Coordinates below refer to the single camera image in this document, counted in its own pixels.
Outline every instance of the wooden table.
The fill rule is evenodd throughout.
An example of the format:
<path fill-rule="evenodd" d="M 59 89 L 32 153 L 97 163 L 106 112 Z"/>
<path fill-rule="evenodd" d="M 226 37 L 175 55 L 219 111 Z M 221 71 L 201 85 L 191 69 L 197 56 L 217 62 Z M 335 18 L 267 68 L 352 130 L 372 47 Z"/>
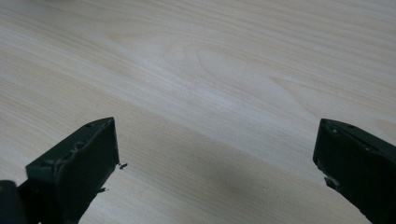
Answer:
<path fill-rule="evenodd" d="M 84 123 L 120 159 L 81 223 L 368 223 L 320 118 L 396 143 L 396 3 L 0 0 L 0 178 Z"/>

